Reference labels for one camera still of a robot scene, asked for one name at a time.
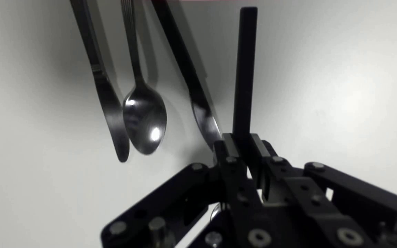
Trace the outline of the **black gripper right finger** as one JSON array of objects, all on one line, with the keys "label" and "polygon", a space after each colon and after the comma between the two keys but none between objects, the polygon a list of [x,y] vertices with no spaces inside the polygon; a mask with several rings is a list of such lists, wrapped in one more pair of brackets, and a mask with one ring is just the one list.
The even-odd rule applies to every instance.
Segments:
[{"label": "black gripper right finger", "polygon": [[329,246],[397,248],[397,195],[322,163],[295,168],[255,134],[249,144],[266,207],[300,211]]}]

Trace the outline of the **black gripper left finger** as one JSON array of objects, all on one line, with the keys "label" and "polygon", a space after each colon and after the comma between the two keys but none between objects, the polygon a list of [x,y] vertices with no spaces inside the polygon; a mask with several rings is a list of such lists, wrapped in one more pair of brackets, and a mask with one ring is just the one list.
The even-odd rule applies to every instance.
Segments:
[{"label": "black gripper left finger", "polygon": [[193,163],[176,173],[102,229],[102,248],[175,248],[212,204],[220,211],[190,248],[263,248],[262,149],[255,134],[226,134],[214,167]]}]

